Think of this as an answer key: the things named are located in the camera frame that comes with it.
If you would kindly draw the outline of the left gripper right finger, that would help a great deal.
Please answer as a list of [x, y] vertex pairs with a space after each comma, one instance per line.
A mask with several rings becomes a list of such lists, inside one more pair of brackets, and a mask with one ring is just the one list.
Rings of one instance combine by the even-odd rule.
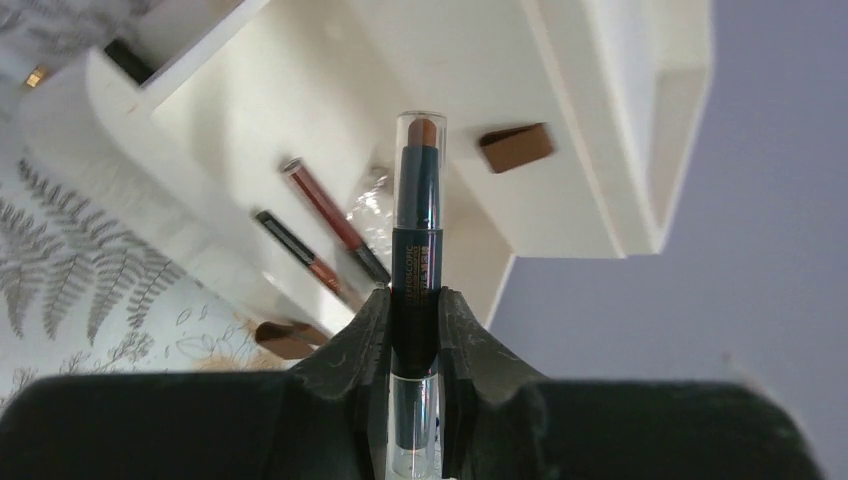
[[446, 288], [442, 471], [455, 479], [820, 479], [790, 415], [724, 381], [551, 379]]

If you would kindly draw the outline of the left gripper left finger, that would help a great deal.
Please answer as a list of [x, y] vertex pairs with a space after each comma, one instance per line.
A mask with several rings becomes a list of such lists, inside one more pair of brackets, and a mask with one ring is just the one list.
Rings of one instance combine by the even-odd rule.
[[286, 370], [62, 375], [1, 419], [5, 479], [381, 479], [390, 299]]

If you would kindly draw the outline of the brown red makeup pencil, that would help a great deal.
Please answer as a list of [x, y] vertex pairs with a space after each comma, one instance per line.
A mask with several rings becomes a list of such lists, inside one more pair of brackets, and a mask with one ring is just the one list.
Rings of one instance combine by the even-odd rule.
[[256, 210], [253, 218], [311, 274], [353, 311], [358, 311], [364, 299], [329, 264], [288, 229], [269, 210]]

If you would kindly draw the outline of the clear plastic bag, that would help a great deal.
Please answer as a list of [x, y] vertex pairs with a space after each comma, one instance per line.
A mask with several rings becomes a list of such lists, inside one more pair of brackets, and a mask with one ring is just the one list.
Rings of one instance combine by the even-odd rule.
[[388, 168], [370, 167], [356, 184], [346, 214], [387, 271], [391, 270], [393, 188], [393, 174]]

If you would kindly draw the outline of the dark red lipstick tube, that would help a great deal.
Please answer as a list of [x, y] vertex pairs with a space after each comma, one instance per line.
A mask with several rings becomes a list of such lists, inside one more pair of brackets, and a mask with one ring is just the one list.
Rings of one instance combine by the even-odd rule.
[[348, 256], [375, 283], [389, 285], [391, 274], [366, 244], [362, 235], [347, 220], [324, 185], [306, 167], [301, 157], [284, 160], [278, 167], [283, 178], [296, 189], [323, 219]]

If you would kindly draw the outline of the cream three-drawer organizer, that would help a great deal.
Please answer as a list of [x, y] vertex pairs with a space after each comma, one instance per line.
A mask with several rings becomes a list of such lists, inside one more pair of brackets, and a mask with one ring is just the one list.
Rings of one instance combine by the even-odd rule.
[[350, 310], [248, 213], [319, 253], [279, 166], [338, 202], [392, 165], [396, 118], [447, 119], [445, 281], [489, 323], [517, 257], [659, 253], [714, 64], [709, 1], [244, 1], [190, 41], [156, 10], [137, 85], [90, 50], [28, 94], [37, 159], [222, 297], [340, 330]]

